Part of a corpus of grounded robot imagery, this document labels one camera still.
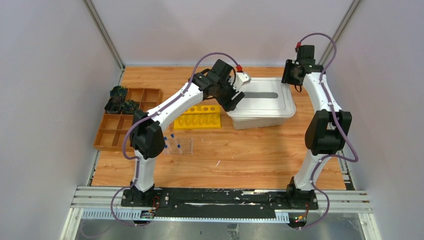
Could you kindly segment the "white plastic bin lid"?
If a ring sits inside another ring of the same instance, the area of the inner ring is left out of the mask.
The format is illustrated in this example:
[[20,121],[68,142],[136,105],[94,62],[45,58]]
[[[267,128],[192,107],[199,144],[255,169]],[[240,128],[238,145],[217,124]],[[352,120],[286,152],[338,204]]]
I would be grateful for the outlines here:
[[233,119],[289,119],[296,113],[290,85],[276,77],[254,77],[240,91],[244,97],[234,110],[227,112]]

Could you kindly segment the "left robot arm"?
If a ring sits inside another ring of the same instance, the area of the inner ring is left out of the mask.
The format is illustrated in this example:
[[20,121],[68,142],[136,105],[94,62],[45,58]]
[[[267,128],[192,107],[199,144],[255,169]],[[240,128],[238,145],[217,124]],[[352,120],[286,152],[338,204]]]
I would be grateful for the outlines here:
[[164,130],[189,108],[209,98],[215,99],[226,112],[233,111],[245,96],[241,88],[251,80],[240,65],[232,67],[218,59],[212,68],[194,71],[177,93],[157,107],[135,111],[128,131],[135,153],[135,171],[130,184],[135,203],[146,207],[156,199],[154,171],[156,158],[166,145]]

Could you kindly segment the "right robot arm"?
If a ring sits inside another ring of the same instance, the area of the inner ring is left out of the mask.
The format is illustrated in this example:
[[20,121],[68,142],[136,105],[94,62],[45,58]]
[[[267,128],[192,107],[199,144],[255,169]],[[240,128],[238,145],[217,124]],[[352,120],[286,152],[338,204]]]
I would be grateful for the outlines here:
[[295,51],[296,59],[285,62],[281,82],[307,91],[314,116],[305,132],[305,159],[286,188],[285,201],[292,209],[313,202],[317,178],[330,158],[344,148],[343,135],[352,123],[352,114],[333,99],[325,68],[316,64],[314,45],[297,43]]

